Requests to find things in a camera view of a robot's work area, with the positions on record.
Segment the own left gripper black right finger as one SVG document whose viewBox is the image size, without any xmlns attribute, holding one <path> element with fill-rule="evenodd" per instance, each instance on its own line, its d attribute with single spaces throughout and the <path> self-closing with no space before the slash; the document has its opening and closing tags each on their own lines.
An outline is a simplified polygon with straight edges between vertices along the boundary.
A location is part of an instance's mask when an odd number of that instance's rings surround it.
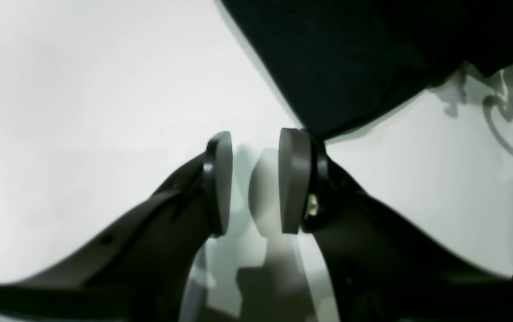
<svg viewBox="0 0 513 322">
<path fill-rule="evenodd" d="M 281 130 L 284 233 L 310 233 L 342 322 L 513 322 L 513 279 L 482 270 L 369 195 L 324 143 Z"/>
</svg>

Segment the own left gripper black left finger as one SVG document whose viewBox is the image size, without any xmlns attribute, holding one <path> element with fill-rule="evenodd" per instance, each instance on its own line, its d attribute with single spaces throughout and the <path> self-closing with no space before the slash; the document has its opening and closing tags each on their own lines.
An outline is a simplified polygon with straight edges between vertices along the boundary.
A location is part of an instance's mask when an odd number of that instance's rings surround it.
<svg viewBox="0 0 513 322">
<path fill-rule="evenodd" d="M 231 135 L 222 131 L 73 254 L 0 284 L 0 315 L 30 322 L 176 322 L 198 250 L 227 232 L 232 169 Z"/>
</svg>

